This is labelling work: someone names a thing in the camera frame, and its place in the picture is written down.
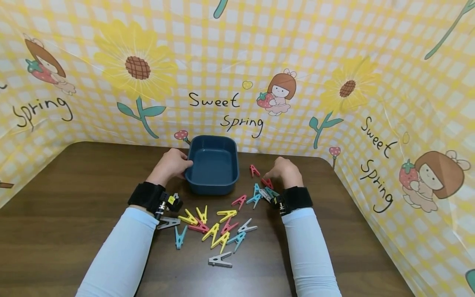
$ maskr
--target yellow checkered backdrop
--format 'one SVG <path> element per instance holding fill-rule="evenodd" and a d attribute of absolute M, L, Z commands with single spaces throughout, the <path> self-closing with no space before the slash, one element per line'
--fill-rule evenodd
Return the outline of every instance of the yellow checkered backdrop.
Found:
<path fill-rule="evenodd" d="M 475 1 L 1 0 L 0 206 L 79 141 L 322 157 L 417 296 L 472 296 Z"/>

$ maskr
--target teal clothespin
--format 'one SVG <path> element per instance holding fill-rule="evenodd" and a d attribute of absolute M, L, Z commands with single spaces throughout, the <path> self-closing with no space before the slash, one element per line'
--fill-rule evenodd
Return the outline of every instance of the teal clothespin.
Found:
<path fill-rule="evenodd" d="M 251 202 L 254 202 L 254 207 L 252 208 L 252 209 L 254 209 L 254 208 L 256 208 L 256 205 L 257 205 L 257 203 L 259 202 L 259 200 L 261 200 L 261 198 L 262 198 L 262 195 L 259 194 L 259 192 L 257 192 L 257 195 L 255 195 L 255 196 L 252 197 L 251 199 L 247 200 L 247 201 L 246 201 L 246 204 L 249 204 L 249 203 L 251 203 Z"/>
<path fill-rule="evenodd" d="M 260 189 L 261 188 L 259 187 L 258 183 L 254 184 L 254 194 L 252 194 L 252 195 L 255 196 L 257 193 L 259 193 Z"/>
<path fill-rule="evenodd" d="M 185 239 L 186 230 L 188 229 L 188 225 L 183 228 L 183 232 L 178 234 L 178 228 L 175 226 L 175 246 L 177 249 L 181 249 L 181 245 L 183 244 L 183 240 Z"/>
<path fill-rule="evenodd" d="M 279 196 L 279 193 L 277 193 L 276 191 L 272 190 L 272 189 L 269 188 L 269 187 L 265 187 L 264 190 L 265 190 L 271 197 L 277 197 L 277 196 Z"/>
<path fill-rule="evenodd" d="M 234 253 L 236 253 L 237 249 L 238 249 L 239 246 L 241 245 L 241 242 L 244 240 L 244 237 L 246 237 L 246 233 L 245 233 L 245 232 L 238 233 L 235 237 L 229 239 L 226 244 L 228 245 L 228 244 L 231 244 L 231 243 L 233 243 L 233 242 L 236 242 L 237 245 L 236 245 L 236 247 L 234 248 Z"/>

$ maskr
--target brown table surface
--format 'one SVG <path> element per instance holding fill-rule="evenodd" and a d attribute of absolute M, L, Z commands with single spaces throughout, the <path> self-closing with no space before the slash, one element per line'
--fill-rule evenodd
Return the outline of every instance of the brown table surface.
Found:
<path fill-rule="evenodd" d="M 100 143 L 65 149 L 0 209 L 0 296 L 73 296 L 135 186 L 167 150 Z M 220 218 L 216 211 L 236 208 L 231 207 L 234 199 L 252 195 L 259 179 L 251 178 L 249 165 L 265 173 L 275 158 L 240 153 L 240 178 L 224 197 L 196 196 L 179 179 L 171 181 L 167 191 L 180 194 L 180 213 L 184 208 L 196 213 L 195 207 L 203 210 L 207 205 L 211 226 Z M 331 166 L 320 158 L 289 159 L 312 195 L 343 296 L 413 296 Z M 201 242 L 201 233 L 188 230 L 181 250 L 176 250 L 174 228 L 156 232 L 136 295 L 295 296 L 278 212 L 261 200 L 255 210 L 244 205 L 232 221 L 242 224 L 249 218 L 258 229 L 227 258 L 233 268 L 208 265 L 219 247 L 210 250 L 211 239 Z M 233 249 L 230 245 L 225 251 Z"/>

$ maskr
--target plastic container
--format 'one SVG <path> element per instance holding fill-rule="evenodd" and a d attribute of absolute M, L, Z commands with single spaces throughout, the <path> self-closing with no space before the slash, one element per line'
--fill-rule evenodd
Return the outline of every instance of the plastic container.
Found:
<path fill-rule="evenodd" d="M 188 152 L 193 166 L 185 172 L 191 191 L 197 195 L 226 195 L 239 178 L 238 148 L 224 136 L 200 135 L 193 138 Z"/>

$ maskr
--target arm sleeve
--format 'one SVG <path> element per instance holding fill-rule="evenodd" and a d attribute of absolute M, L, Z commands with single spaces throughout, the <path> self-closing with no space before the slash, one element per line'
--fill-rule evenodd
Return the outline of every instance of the arm sleeve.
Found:
<path fill-rule="evenodd" d="M 312 208 L 282 217 L 299 297 L 341 297 L 328 249 Z"/>
<path fill-rule="evenodd" d="M 158 221 L 127 208 L 84 276 L 76 297 L 133 297 Z"/>

